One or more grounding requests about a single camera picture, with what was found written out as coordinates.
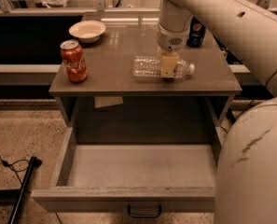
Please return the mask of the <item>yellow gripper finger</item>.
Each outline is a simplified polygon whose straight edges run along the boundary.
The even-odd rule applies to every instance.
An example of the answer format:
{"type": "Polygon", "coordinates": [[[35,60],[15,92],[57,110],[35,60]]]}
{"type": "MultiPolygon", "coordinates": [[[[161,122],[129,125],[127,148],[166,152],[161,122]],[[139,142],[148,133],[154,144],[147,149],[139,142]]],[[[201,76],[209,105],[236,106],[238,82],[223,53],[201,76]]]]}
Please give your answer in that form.
{"type": "Polygon", "coordinates": [[[174,70],[179,61],[179,55],[176,51],[165,51],[158,48],[158,58],[160,65],[160,75],[164,78],[173,78],[174,70]]]}

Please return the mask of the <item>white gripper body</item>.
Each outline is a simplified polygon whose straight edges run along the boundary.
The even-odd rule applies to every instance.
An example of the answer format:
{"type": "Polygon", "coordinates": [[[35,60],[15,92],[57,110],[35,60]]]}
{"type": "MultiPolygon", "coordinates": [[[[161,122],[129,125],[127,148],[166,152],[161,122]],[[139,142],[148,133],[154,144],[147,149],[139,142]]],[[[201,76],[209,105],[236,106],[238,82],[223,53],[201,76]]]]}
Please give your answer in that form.
{"type": "Polygon", "coordinates": [[[188,39],[189,30],[172,32],[165,29],[160,23],[157,29],[157,41],[159,47],[164,51],[177,51],[182,49],[188,39]]]}

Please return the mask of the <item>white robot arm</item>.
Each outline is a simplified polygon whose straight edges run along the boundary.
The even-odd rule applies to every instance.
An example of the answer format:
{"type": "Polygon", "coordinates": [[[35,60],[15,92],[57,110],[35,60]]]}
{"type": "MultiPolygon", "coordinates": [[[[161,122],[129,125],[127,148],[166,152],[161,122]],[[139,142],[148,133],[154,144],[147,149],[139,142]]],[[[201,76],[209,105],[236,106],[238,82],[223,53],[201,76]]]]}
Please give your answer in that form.
{"type": "Polygon", "coordinates": [[[277,15],[246,0],[164,0],[200,20],[272,99],[241,115],[219,156],[214,224],[277,224],[277,15]]]}

